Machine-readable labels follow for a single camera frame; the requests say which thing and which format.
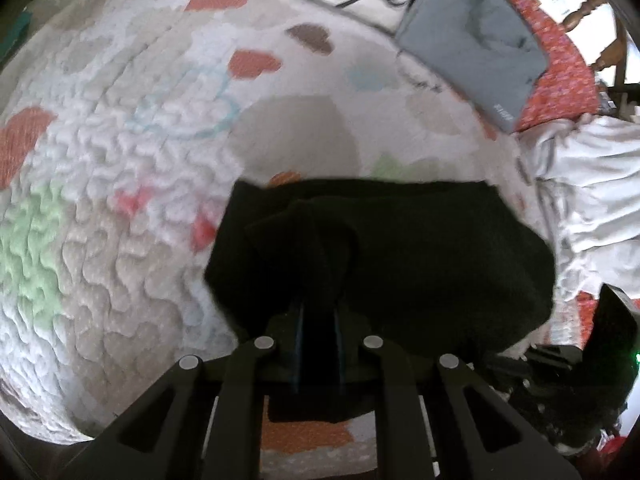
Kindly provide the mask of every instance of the patterned bedspread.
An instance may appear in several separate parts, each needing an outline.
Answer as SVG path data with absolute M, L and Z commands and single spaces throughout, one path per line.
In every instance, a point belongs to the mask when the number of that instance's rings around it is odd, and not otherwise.
M 78 0 L 0 88 L 0 408 L 44 440 L 87 440 L 181 356 L 233 350 L 202 272 L 240 176 L 488 180 L 546 233 L 516 140 L 306 0 Z M 373 443 L 372 415 L 268 423 L 263 475 L 366 470 Z

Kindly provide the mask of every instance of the silver screw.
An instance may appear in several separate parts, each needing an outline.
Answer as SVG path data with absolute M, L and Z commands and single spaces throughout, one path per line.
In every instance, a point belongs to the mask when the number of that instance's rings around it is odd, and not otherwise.
M 384 340 L 377 335 L 368 335 L 364 338 L 364 346 L 371 349 L 382 348 L 382 345 L 385 343 Z
M 180 359 L 180 361 L 178 361 L 180 368 L 183 370 L 193 370 L 199 363 L 200 360 L 195 355 L 185 355 Z
M 460 359 L 453 354 L 444 354 L 440 356 L 440 364 L 449 370 L 453 370 L 460 364 Z
M 256 340 L 254 341 L 254 345 L 257 349 L 268 350 L 273 345 L 275 345 L 275 341 L 268 335 L 262 335 L 256 338 Z

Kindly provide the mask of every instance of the black cloth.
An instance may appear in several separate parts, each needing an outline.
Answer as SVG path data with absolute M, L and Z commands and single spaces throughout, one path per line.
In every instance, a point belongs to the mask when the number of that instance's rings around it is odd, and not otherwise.
M 502 351 L 552 309 L 551 251 L 482 182 L 236 183 L 205 273 L 245 335 L 338 302 L 427 357 Z

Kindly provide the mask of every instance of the triangular cutout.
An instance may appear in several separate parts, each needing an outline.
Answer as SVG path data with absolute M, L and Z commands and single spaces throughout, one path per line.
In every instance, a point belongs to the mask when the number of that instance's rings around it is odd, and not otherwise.
M 174 402 L 175 391 L 167 388 L 157 399 L 149 404 L 129 426 L 122 431 L 118 440 L 124 446 L 142 453 L 154 450 L 162 424 Z
M 520 432 L 473 387 L 465 388 L 465 399 L 486 452 L 495 453 L 519 443 Z

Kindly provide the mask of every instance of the gray bag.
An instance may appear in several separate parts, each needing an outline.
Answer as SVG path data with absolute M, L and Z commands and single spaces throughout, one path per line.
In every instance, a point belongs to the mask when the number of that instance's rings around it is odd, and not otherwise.
M 396 41 L 505 132 L 514 131 L 548 67 L 529 25 L 508 0 L 416 0 Z

